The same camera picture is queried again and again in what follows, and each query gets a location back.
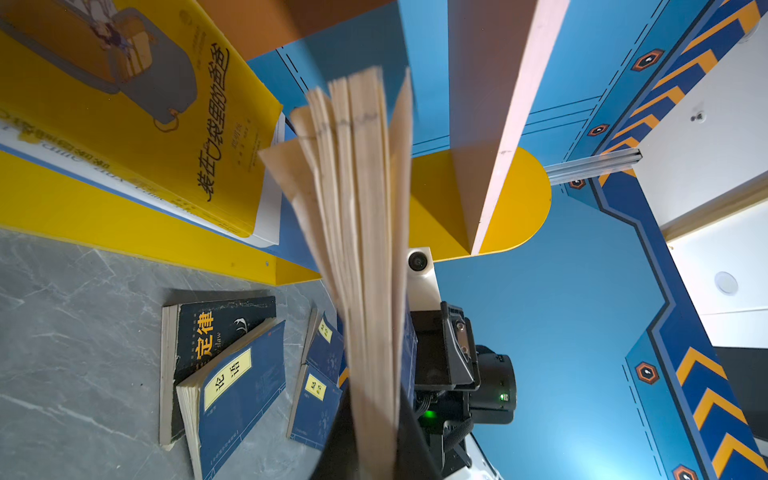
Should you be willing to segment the yellow cartoon cover book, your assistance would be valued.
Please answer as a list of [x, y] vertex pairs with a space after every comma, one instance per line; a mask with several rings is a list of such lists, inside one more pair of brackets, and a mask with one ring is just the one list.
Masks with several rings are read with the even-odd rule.
[[1, 111], [247, 238], [282, 107], [195, 1], [5, 1]]

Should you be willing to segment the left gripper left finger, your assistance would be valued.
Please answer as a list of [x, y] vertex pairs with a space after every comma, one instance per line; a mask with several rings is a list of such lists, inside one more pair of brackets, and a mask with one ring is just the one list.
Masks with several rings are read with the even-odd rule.
[[360, 478], [351, 394], [346, 390], [310, 480], [357, 480]]

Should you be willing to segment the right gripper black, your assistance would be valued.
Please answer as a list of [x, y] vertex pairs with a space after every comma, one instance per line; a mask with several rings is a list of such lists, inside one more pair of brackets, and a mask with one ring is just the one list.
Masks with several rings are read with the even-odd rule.
[[517, 384], [509, 356], [475, 343], [461, 308], [442, 302], [412, 311], [416, 337], [414, 400], [434, 465], [454, 474], [475, 465], [468, 441], [477, 425], [507, 425], [517, 408]]

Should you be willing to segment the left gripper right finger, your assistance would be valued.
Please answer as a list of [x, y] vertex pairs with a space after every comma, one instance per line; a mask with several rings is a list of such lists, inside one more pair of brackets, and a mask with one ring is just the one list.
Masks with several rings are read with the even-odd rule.
[[395, 480], [440, 480], [442, 478], [407, 401], [402, 401], [400, 406], [393, 478]]

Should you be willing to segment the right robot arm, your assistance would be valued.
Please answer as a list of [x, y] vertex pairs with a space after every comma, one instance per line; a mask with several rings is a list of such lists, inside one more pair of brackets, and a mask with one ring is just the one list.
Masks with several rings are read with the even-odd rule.
[[508, 425], [517, 407], [509, 356], [475, 342], [461, 308], [412, 311], [412, 406], [432, 460], [445, 479], [499, 479], [473, 429]]

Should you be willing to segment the navy book yellow label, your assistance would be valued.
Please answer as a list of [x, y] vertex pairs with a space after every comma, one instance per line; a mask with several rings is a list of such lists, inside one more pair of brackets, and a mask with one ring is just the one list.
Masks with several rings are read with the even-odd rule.
[[306, 95], [293, 140], [259, 158], [289, 200], [343, 320], [358, 464], [396, 466], [411, 198], [413, 92], [374, 66]]

